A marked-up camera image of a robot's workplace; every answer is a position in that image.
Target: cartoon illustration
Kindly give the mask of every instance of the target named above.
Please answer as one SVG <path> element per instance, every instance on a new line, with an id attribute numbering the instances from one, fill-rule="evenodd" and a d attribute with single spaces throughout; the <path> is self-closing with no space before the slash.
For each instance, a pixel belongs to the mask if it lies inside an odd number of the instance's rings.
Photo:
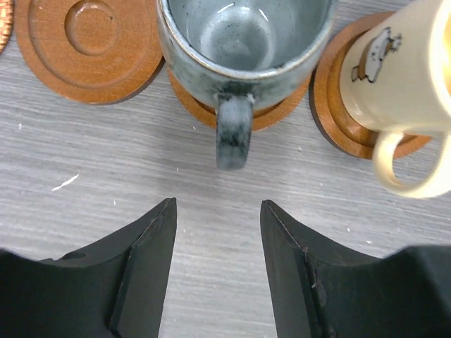
<path id="1" fill-rule="evenodd" d="M 352 69 L 352 81 L 368 79 L 374 83 L 382 69 L 383 61 L 388 53 L 395 53 L 401 47 L 402 35 L 391 37 L 391 27 L 385 28 L 377 37 L 372 39 L 365 47 L 360 63 Z"/>

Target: table surface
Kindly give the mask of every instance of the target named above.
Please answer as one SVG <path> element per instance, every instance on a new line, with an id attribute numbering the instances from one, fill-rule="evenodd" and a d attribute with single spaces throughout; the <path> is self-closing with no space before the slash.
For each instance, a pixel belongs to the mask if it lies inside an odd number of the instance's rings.
<path id="1" fill-rule="evenodd" d="M 407 3 L 342 0 L 334 34 Z M 243 171 L 225 173 L 216 169 L 215 131 L 182 107 L 166 67 L 133 99 L 87 106 L 46 88 L 13 36 L 0 56 L 0 96 L 0 247 L 59 258 L 166 197 L 178 199 L 163 338 L 276 337 L 259 229 L 264 199 L 375 256 L 451 242 L 451 194 L 410 200 L 387 193 L 370 161 L 321 136 L 307 97 L 289 118 L 253 134 Z M 419 179 L 437 152 L 431 142 L 396 161 L 396 171 Z"/>

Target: round wooden coaster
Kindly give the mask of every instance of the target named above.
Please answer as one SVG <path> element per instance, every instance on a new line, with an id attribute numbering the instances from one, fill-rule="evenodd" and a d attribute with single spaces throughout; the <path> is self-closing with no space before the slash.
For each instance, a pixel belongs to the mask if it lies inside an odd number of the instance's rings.
<path id="1" fill-rule="evenodd" d="M 0 53 L 5 49 L 11 37 L 14 21 L 13 0 L 0 1 Z"/>
<path id="2" fill-rule="evenodd" d="M 311 112 L 323 136 L 339 150 L 372 159 L 378 133 L 359 125 L 349 115 L 341 98 L 340 71 L 347 52 L 365 32 L 383 22 L 393 12 L 364 17 L 340 32 L 328 45 L 310 85 Z M 395 158 L 419 150 L 431 140 L 425 136 L 406 136 Z"/>
<path id="3" fill-rule="evenodd" d="M 182 85 L 176 80 L 169 69 L 168 74 L 175 95 L 187 111 L 189 111 L 191 115 L 205 125 L 216 128 L 216 113 L 214 108 L 206 106 L 192 97 L 190 93 L 188 93 L 186 89 L 183 88 Z M 310 77 L 284 101 L 273 107 L 254 112 L 252 131 L 256 132 L 259 130 L 264 130 L 289 116 L 307 93 L 309 82 Z"/>
<path id="4" fill-rule="evenodd" d="M 56 93 L 87 104 L 112 104 L 153 80 L 163 54 L 156 1 L 20 0 L 20 51 Z"/>

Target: white speck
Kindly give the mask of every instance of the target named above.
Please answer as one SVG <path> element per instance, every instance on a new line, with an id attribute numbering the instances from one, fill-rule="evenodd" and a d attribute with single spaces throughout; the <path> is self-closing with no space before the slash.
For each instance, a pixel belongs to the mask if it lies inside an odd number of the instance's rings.
<path id="1" fill-rule="evenodd" d="M 248 95 L 247 95 L 247 99 L 248 99 L 249 101 L 251 101 L 251 104 L 254 104 L 254 103 L 255 103 L 254 95 L 248 94 Z"/>
<path id="2" fill-rule="evenodd" d="M 62 185 L 60 185 L 59 187 L 54 187 L 52 189 L 53 192 L 55 192 L 56 190 L 61 189 L 62 187 L 65 187 L 66 185 L 69 185 L 70 183 L 72 183 L 73 181 L 75 181 L 76 179 L 78 179 L 78 176 L 80 176 L 80 173 L 78 173 L 77 175 L 75 175 L 74 177 L 72 177 L 70 180 L 65 181 Z"/>

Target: cream mug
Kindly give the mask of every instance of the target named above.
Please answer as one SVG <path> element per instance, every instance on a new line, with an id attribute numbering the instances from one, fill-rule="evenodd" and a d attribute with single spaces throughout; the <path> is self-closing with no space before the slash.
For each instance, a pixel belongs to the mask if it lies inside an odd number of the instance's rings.
<path id="1" fill-rule="evenodd" d="M 451 0 L 416 0 L 362 35 L 345 57 L 340 91 L 356 122 L 380 132 L 373 168 L 388 191 L 426 199 L 451 190 Z M 442 139 L 432 173 L 414 184 L 393 172 L 404 134 Z"/>
<path id="2" fill-rule="evenodd" d="M 155 0 L 174 77 L 216 109 L 216 162 L 241 169 L 253 111 L 290 96 L 316 66 L 338 0 Z"/>

